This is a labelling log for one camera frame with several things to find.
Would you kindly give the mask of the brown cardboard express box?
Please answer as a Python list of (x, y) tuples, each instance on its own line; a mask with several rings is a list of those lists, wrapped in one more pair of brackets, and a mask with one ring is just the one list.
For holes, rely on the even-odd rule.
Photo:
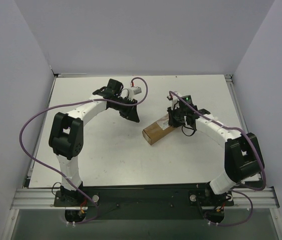
[(174, 130), (175, 128), (169, 125), (169, 115), (166, 114), (148, 127), (144, 128), (142, 135), (152, 146)]

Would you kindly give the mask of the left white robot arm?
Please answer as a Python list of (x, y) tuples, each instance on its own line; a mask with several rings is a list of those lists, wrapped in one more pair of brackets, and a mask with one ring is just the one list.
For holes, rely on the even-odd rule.
[(54, 116), (49, 137), (49, 146), (57, 156), (60, 171), (64, 174), (61, 182), (61, 194), (73, 206), (83, 201), (82, 180), (79, 175), (78, 155), (83, 149), (84, 126), (97, 114), (114, 109), (129, 121), (139, 123), (138, 101), (135, 95), (142, 93), (139, 86), (127, 88), (127, 95), (121, 96), (124, 86), (121, 82), (109, 79), (108, 84), (95, 90), (88, 103), (79, 105), (67, 113), (59, 112)]

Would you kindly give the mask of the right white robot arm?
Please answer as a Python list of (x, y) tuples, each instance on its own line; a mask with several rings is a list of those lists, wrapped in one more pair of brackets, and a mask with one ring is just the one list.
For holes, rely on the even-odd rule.
[(208, 183), (214, 195), (224, 194), (237, 184), (255, 191), (266, 187), (264, 161), (254, 134), (226, 126), (208, 110), (198, 109), (190, 95), (170, 91), (167, 98), (171, 101), (169, 126), (203, 133), (224, 149), (224, 169)]

